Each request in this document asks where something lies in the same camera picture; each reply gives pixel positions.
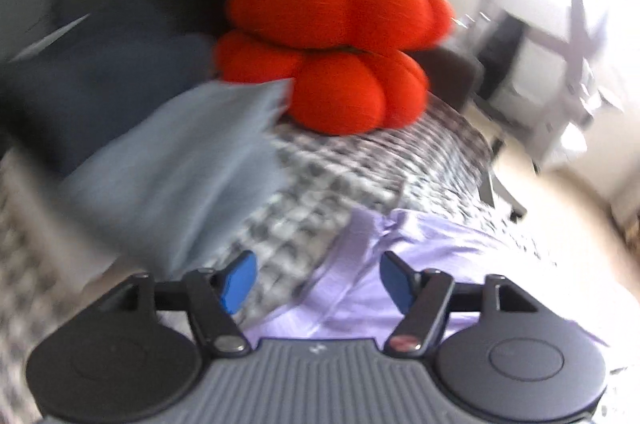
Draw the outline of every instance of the floor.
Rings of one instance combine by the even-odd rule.
[[[466,118],[489,140],[498,128],[474,106]],[[528,209],[520,222],[559,266],[570,268],[585,287],[603,273],[640,301],[640,257],[633,256],[610,221],[607,206],[567,171],[536,175],[517,141],[508,139],[494,164],[496,175]]]

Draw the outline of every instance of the purple clothing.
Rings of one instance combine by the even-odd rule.
[[[405,209],[388,217],[355,209],[300,298],[245,330],[245,335],[254,345],[261,337],[375,338],[382,347],[402,318],[380,281],[380,256],[386,250],[414,269],[441,269],[458,282],[483,283],[490,273],[507,276],[556,314],[576,321],[601,348],[609,348],[620,332],[636,335],[619,315],[640,321],[640,307],[622,287],[612,288],[607,282],[607,296],[598,291],[587,299],[558,269],[535,257],[477,230]],[[445,337],[477,320],[478,314],[451,314]],[[629,354],[623,352],[625,364]]]

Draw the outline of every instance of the clothing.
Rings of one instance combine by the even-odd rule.
[[[625,341],[620,333],[630,338],[637,335],[625,327],[625,320],[640,321],[640,307],[622,287],[598,290],[592,299],[582,299],[571,281],[555,269],[491,236],[404,209],[392,211],[389,217],[355,209],[300,298],[247,329],[245,335],[254,344],[261,337],[375,338],[382,347],[402,318],[380,281],[380,257],[387,250],[414,269],[440,269],[457,282],[483,283],[490,273],[507,276],[558,315],[579,323],[604,350]],[[603,291],[608,293],[604,298]],[[445,338],[477,320],[478,314],[451,314]],[[633,346],[625,350],[627,364],[637,355],[632,353]]]
[[[0,66],[0,123],[58,177],[201,84],[210,42],[172,36],[143,2],[115,2],[31,58]]]
[[[263,133],[288,81],[203,84],[100,149],[60,197],[105,242],[156,279],[209,264],[284,180]]]

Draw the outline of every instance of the gray cloth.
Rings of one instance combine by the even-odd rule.
[[[69,175],[61,196],[158,279],[206,266],[284,181],[264,137],[287,82],[183,93]]]

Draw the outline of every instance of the bed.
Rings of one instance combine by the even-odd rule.
[[[108,0],[0,0],[0,57],[15,54]],[[228,26],[224,0],[150,0],[182,31],[219,35]],[[287,185],[248,219],[228,245],[258,257],[258,281],[238,315],[250,324],[289,301],[321,263],[354,205],[395,207],[444,216],[502,239],[514,252],[550,257],[505,216],[482,203],[478,184],[490,162],[487,142],[457,111],[478,81],[478,68],[447,44],[418,62],[433,81],[430,108],[414,125],[363,136],[325,137],[282,120],[272,143]],[[0,423],[27,424],[39,413],[24,381],[31,348],[100,292],[128,273],[112,269],[81,295],[60,279],[46,244],[34,237],[20,207],[11,153],[0,171]],[[598,408],[597,423],[628,420],[624,399],[636,369],[616,372]]]

